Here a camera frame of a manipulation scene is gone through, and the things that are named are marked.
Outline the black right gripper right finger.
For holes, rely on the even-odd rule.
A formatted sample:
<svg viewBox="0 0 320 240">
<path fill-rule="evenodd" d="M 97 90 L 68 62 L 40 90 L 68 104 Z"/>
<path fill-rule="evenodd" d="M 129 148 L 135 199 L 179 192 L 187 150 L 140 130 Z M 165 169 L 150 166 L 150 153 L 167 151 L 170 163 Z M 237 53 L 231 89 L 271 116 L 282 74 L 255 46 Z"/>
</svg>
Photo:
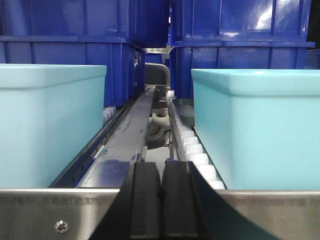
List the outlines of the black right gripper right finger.
<svg viewBox="0 0 320 240">
<path fill-rule="evenodd" d="M 253 226 L 185 161 L 168 161 L 162 178 L 166 240 L 251 240 Z"/>
</svg>

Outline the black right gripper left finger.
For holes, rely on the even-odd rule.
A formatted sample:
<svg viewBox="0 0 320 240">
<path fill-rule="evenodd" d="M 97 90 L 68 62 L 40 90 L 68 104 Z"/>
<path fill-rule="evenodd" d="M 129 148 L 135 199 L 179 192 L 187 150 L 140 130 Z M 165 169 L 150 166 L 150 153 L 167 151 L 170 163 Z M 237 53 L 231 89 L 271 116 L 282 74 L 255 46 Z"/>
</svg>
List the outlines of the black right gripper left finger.
<svg viewBox="0 0 320 240">
<path fill-rule="evenodd" d="M 154 162 L 130 165 L 109 209 L 91 234 L 92 240 L 159 240 L 160 175 Z"/>
</svg>

